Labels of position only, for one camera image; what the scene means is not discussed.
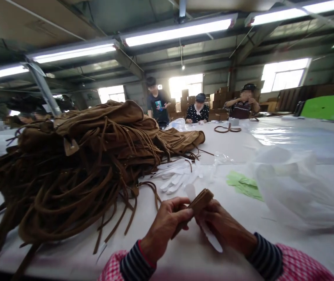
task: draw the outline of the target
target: polka dot blouse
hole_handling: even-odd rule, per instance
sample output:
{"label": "polka dot blouse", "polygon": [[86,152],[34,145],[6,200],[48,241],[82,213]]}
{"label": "polka dot blouse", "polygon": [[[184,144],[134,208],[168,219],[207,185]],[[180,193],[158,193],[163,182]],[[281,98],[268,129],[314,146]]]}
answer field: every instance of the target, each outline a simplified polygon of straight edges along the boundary
{"label": "polka dot blouse", "polygon": [[185,120],[191,119],[192,123],[198,123],[198,121],[206,120],[209,121],[209,107],[203,105],[199,112],[195,109],[194,104],[188,107],[187,117]]}

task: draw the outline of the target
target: hand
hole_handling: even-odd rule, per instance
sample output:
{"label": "hand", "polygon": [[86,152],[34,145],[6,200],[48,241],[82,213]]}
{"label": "hand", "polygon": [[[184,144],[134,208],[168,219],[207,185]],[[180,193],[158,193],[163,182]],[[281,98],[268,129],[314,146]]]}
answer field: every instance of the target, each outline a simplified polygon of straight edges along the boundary
{"label": "hand", "polygon": [[175,197],[162,202],[148,233],[140,241],[140,248],[148,262],[156,264],[166,252],[167,243],[178,224],[193,217],[193,210],[184,205],[189,203],[187,197]]}
{"label": "hand", "polygon": [[211,200],[196,217],[196,222],[204,220],[215,236],[227,245],[249,257],[257,247],[257,238],[240,225],[217,200]]}
{"label": "hand", "polygon": [[248,102],[249,102],[249,104],[257,103],[257,101],[254,98],[249,98]]}

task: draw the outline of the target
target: brown suede bag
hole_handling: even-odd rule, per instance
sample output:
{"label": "brown suede bag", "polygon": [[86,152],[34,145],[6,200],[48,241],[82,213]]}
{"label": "brown suede bag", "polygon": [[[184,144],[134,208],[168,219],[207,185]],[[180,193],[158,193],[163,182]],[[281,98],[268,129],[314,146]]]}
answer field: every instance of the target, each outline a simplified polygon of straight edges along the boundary
{"label": "brown suede bag", "polygon": [[[118,199],[126,207],[105,241],[129,208],[126,234],[141,185],[152,188],[157,209],[160,201],[155,185],[138,179],[172,156],[195,159],[185,153],[205,141],[203,132],[160,131],[157,122],[130,100],[108,101],[24,127],[16,136],[18,145],[0,157],[0,192],[5,199],[0,206],[0,211],[5,209],[0,251],[8,232],[17,226],[22,246],[32,244],[14,279],[23,274],[41,244],[68,239],[101,219],[96,253]],[[104,221],[110,209],[111,217]]]}

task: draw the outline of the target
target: bright window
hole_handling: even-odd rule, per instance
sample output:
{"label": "bright window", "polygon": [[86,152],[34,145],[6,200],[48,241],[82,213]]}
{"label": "bright window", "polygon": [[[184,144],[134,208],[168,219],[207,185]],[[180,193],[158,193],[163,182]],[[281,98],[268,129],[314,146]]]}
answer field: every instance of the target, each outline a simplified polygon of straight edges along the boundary
{"label": "bright window", "polygon": [[108,100],[114,100],[118,102],[125,102],[125,94],[123,85],[99,88],[99,98],[101,103],[106,103]]}
{"label": "bright window", "polygon": [[10,112],[10,116],[15,116],[15,115],[19,115],[20,111],[15,111],[15,110],[11,110]]}
{"label": "bright window", "polygon": [[195,74],[189,76],[171,77],[169,80],[171,98],[179,101],[181,91],[188,89],[190,96],[196,96],[202,92],[203,74]]}
{"label": "bright window", "polygon": [[300,86],[310,61],[311,59],[299,59],[266,64],[262,74],[265,84],[261,92],[280,91]]}

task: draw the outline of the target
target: green board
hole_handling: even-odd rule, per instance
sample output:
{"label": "green board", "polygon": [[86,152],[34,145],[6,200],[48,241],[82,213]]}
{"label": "green board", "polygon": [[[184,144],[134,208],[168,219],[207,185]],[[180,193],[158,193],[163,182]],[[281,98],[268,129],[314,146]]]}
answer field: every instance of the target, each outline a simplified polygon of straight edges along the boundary
{"label": "green board", "polygon": [[301,116],[334,120],[334,96],[313,98],[305,102]]}

